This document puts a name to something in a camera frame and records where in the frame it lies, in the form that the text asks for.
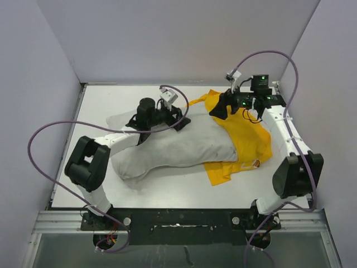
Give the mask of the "white pillow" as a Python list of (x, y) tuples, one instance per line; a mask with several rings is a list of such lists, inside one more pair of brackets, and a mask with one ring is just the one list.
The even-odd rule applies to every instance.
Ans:
[(117, 177), (139, 181), (153, 169), (185, 168), (206, 162), (235, 162), (237, 150), (227, 131), (209, 116), (203, 103), (187, 114), (191, 122), (180, 131), (153, 133), (144, 143), (116, 153), (110, 159)]

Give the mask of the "yellow printed pillowcase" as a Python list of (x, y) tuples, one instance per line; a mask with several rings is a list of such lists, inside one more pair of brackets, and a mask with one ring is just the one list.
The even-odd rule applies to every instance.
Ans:
[(259, 168), (272, 158), (272, 139), (262, 125), (253, 124), (239, 112), (219, 119), (208, 115), (218, 103), (219, 92), (210, 90), (189, 102), (203, 112), (193, 124), (191, 138), (212, 186), (231, 180), (233, 173)]

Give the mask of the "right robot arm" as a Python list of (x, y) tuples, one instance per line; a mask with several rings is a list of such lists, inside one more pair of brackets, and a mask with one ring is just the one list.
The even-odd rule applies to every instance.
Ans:
[(277, 146), (281, 163), (272, 177), (273, 189), (255, 201), (256, 210), (248, 214), (254, 228), (262, 228), (268, 222), (268, 214), (283, 205), (292, 205), (298, 197), (316, 195), (324, 159), (305, 144), (288, 114), (288, 105), (281, 95), (274, 94), (268, 86), (268, 75), (253, 75), (248, 78), (250, 90), (241, 92), (241, 73), (227, 74), (231, 87), (221, 93), (209, 115), (222, 126), (232, 123), (236, 130), (238, 122), (249, 126), (264, 126)]

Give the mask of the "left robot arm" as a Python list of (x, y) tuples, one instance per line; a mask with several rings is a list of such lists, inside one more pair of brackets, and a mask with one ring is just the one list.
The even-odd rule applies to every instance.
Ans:
[(89, 202), (88, 210), (95, 215), (93, 221), (100, 229), (108, 229), (114, 221), (109, 212), (112, 204), (103, 188), (110, 157), (144, 143), (152, 133), (157, 132), (157, 126), (166, 125), (168, 129), (180, 131), (191, 122), (180, 108), (163, 99), (158, 103), (161, 105), (159, 108), (153, 99), (141, 99), (136, 114), (118, 133), (97, 138), (83, 136), (69, 157), (65, 175)]

